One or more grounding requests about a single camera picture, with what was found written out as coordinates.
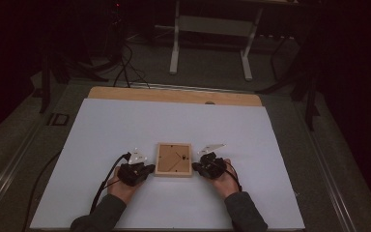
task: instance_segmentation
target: metal frame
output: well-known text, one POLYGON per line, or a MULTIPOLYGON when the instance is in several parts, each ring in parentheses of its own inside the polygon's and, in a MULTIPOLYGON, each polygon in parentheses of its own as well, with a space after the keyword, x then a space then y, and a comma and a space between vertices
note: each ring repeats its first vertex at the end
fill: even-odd
POLYGON ((241 50, 243 74, 245 80, 252 80, 248 54, 255 38, 255 33, 261 19, 263 8, 258 9, 255 21, 239 21, 220 18, 206 18, 197 16, 180 15, 180 0, 176 1, 176 15, 174 20, 174 45, 171 54, 170 74, 176 74, 179 63, 179 34, 182 31, 212 33, 220 35, 247 37, 247 43, 241 50))
POLYGON ((349 213, 348 207, 346 206, 345 199, 342 195, 339 186, 336 184, 335 178, 333 177, 332 172, 330 171, 326 154, 321 149, 321 146, 318 142, 318 137, 315 132, 308 129, 307 122, 303 120, 301 112, 298 106, 295 106, 295 110, 298 113, 299 118, 301 119, 303 130, 306 131, 308 138, 311 140, 312 147, 315 151, 315 156, 318 160, 319 168, 321 171, 322 179, 332 202, 332 206, 336 212, 336 215, 339 219, 340 225, 344 232, 356 232, 357 228, 355 222, 352 219, 351 214, 349 213))

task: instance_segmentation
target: white paper sheet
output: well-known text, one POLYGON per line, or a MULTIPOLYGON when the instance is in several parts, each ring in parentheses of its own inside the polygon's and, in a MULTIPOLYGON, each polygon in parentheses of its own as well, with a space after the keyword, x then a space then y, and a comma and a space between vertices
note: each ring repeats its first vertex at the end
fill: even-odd
MULTIPOLYGON (((69 228, 87 215, 111 165, 138 148, 154 163, 159 142, 191 143, 193 161, 209 144, 230 158, 270 229, 304 228, 265 107, 87 99, 35 213, 32 228, 69 228)), ((217 193, 198 173, 153 174, 132 198, 116 228, 230 229, 217 193)))

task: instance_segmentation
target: black cable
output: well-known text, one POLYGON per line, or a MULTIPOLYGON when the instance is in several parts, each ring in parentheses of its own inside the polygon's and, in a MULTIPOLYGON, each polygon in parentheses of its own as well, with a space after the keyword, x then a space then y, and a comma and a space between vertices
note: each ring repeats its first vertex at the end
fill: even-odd
POLYGON ((237 172, 236 172, 235 168, 233 167, 233 165, 231 165, 231 163, 225 161, 225 163, 229 164, 231 166, 231 168, 233 168, 234 173, 236 174, 235 176, 230 171, 228 171, 226 168, 221 167, 220 165, 216 164, 215 162, 209 161, 209 160, 208 160, 208 162, 210 164, 212 164, 212 165, 214 165, 214 166, 216 166, 216 167, 224 170, 224 172, 228 173, 234 179, 234 181, 237 183, 237 186, 238 186, 239 191, 242 191, 243 190, 243 187, 240 185, 240 182, 238 180, 237 172))
POLYGON ((119 79, 119 77, 120 77, 120 75, 122 74, 122 72, 125 72, 126 82, 127 82, 127 84, 128 84, 128 87, 130 87, 130 84, 129 84, 129 82, 128 82, 128 76, 127 76, 126 66, 127 66, 127 64, 130 62, 133 52, 132 52, 132 50, 131 50, 130 47, 128 47, 128 46, 125 45, 125 44, 124 44, 124 46, 127 47, 128 50, 130 51, 130 56, 129 56, 128 61, 127 61, 126 63, 125 63, 125 62, 123 61, 123 59, 122 59, 122 65, 123 65, 123 68, 122 68, 122 69, 119 71, 119 73, 116 75, 116 78, 114 79, 113 87, 116 87, 117 80, 119 79))
POLYGON ((49 165, 50 165, 50 164, 51 164, 51 163, 52 163, 52 162, 53 162, 57 157, 59 157, 61 153, 62 153, 62 151, 59 151, 58 153, 56 153, 56 155, 53 156, 53 157, 50 159, 50 161, 48 161, 48 162, 44 165, 44 167, 43 167, 41 173, 39 173, 39 176, 38 176, 38 178, 36 179, 35 184, 34 184, 33 187, 32 187, 32 192, 31 192, 31 195, 30 195, 30 197, 29 197, 28 209, 27 209, 27 211, 26 211, 25 221, 23 222, 23 228, 22 228, 22 231, 26 231, 26 226, 27 226, 27 224, 28 224, 28 220, 29 220, 29 213, 30 213, 31 206, 32 206, 33 196, 35 195, 35 190, 36 190, 36 187, 38 186, 39 180, 41 179, 41 176, 42 176, 42 174, 44 173, 44 171, 47 169, 47 167, 48 167, 48 166, 49 166, 49 165))
POLYGON ((118 183, 118 182, 120 182, 120 180, 117 180, 117 181, 115 181, 115 182, 112 182, 112 183, 108 184, 107 186, 105 186, 105 187, 103 188, 103 190, 107 189, 107 187, 109 187, 109 186, 111 186, 111 185, 113 185, 113 184, 116 184, 116 183, 118 183))
POLYGON ((114 169, 116 168, 117 164, 120 162, 120 160, 122 159, 126 159, 126 160, 129 160, 130 159, 130 156, 131 154, 130 153, 126 153, 124 155, 121 155, 117 160, 116 162, 114 162, 113 166, 111 167, 109 173, 107 174, 106 176, 106 179, 104 179, 103 182, 101 182, 101 185, 99 187, 99 190, 98 192, 96 193, 96 196, 95 198, 93 199, 93 202, 92 202, 92 207, 90 208, 90 214, 93 213, 96 209, 96 206, 98 205, 98 201, 99 201, 99 198, 100 198, 100 195, 101 195, 101 192, 104 190, 104 187, 106 186, 107 184, 107 181, 108 179, 110 178, 110 175, 111 173, 114 171, 114 169))
POLYGON ((150 85, 149 85, 149 82, 146 81, 145 77, 146 77, 146 73, 141 71, 141 70, 138 70, 136 69, 131 63, 128 63, 130 65, 130 67, 134 70, 134 72, 137 74, 137 76, 139 77, 138 79, 135 79, 133 80, 131 83, 135 83, 137 81, 143 81, 144 83, 146 83, 147 87, 150 89, 150 85))

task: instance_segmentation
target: floor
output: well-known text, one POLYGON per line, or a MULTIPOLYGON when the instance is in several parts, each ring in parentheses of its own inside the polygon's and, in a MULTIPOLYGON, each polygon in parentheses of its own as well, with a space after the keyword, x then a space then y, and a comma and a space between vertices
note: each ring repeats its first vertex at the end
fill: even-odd
MULTIPOLYGON (((169 41, 166 32, 160 34, 154 45, 142 43, 135 36, 128 41, 132 50, 128 81, 132 87, 146 88, 149 84, 151 88, 254 93, 275 83, 269 63, 277 45, 273 40, 259 38, 254 42, 249 54, 254 75, 251 82, 243 79, 237 49, 219 49, 211 44, 200 49, 197 47, 201 44, 197 46, 190 40, 181 41, 178 73, 170 75, 169 41)), ((278 73, 287 70, 297 50, 293 41, 282 47, 275 57, 278 73)), ((129 56, 130 51, 125 48, 125 57, 129 56)), ((47 168, 45 165, 62 149, 81 102, 93 86, 113 85, 120 69, 101 72, 100 76, 109 79, 106 83, 74 72, 68 85, 52 80, 52 101, 44 114, 39 113, 41 100, 29 97, 0 125, 0 231, 19 231, 26 218, 30 222, 55 161, 47 168), (47 123, 51 113, 68 114, 71 119, 65 126, 53 126, 47 123)), ((39 80, 40 74, 33 78, 39 80)), ((126 85, 121 76, 117 86, 126 85)), ((324 96, 317 95, 320 115, 314 117, 312 132, 303 122, 304 101, 291 101, 289 97, 292 87, 260 98, 269 112, 293 189, 298 194, 306 231, 371 231, 371 193, 325 105, 324 96)))

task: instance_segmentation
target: human hand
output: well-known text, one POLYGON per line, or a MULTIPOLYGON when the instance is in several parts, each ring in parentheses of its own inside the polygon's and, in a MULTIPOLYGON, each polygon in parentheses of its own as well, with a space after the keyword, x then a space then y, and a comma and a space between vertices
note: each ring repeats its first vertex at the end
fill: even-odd
MULTIPOLYGON (((226 162, 227 165, 227 171, 236 176, 234 169, 231 168, 231 161, 229 159, 225 159, 224 161, 226 162)), ((211 184, 213 184, 213 186, 215 187, 219 195, 222 197, 222 199, 227 198, 232 193, 240 191, 237 182, 227 172, 224 172, 220 177, 216 179, 212 180, 207 178, 207 180, 211 184)))
POLYGON ((126 185, 120 181, 119 177, 117 177, 119 169, 120 166, 116 167, 114 169, 113 177, 107 181, 107 193, 119 197, 127 205, 137 189, 143 185, 143 182, 134 187, 126 185))

